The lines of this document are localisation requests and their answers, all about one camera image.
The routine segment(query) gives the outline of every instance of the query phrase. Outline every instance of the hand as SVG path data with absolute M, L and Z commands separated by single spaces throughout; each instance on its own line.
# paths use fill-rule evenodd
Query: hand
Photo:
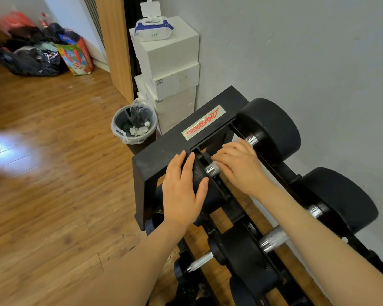
M 265 175 L 254 149 L 242 139 L 224 144 L 212 159 L 228 180 L 245 194 L 256 197 L 261 186 L 273 185 Z
M 191 153 L 181 169 L 186 152 L 175 155 L 166 169 L 163 181 L 164 221 L 180 224 L 186 232 L 187 228 L 197 219 L 207 195 L 208 177 L 200 182 L 197 193 L 193 190 L 194 153 Z

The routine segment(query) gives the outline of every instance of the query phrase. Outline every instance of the forearm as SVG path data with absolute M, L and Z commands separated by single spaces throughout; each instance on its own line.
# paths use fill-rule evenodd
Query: forearm
M 269 183 L 255 195 L 294 243 L 335 305 L 383 305 L 383 274 Z
M 111 272 L 93 283 L 78 304 L 145 306 L 164 263 L 183 235 L 180 224 L 164 221 L 110 266 Z

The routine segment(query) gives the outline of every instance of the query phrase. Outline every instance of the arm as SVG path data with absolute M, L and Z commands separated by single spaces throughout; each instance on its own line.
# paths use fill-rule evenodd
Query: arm
M 284 228 L 335 305 L 383 306 L 383 274 L 274 185 L 248 143 L 225 144 L 212 159 Z
M 115 263 L 77 299 L 75 305 L 145 306 L 164 263 L 190 224 L 198 217 L 207 194 L 208 178 L 193 191 L 191 153 L 169 163 L 163 182 L 164 221 L 142 242 Z

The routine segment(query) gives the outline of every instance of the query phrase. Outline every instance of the label on box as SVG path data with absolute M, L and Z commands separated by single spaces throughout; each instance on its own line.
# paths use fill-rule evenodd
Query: label on box
M 204 128 L 207 128 L 211 123 L 220 118 L 225 114 L 225 110 L 220 106 L 216 106 L 213 108 L 207 115 L 205 115 L 202 119 L 192 124 L 186 130 L 182 132 L 184 138 L 186 140 L 191 139 L 196 134 L 198 134 Z

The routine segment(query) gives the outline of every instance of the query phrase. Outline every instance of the stacked white boxes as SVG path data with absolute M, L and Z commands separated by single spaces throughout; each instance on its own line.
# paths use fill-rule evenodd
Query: stacked white boxes
M 142 70 L 138 97 L 153 103 L 161 134 L 194 112 L 200 73 L 199 34 L 179 16 L 167 20 L 174 30 L 166 40 L 142 42 L 129 30 Z

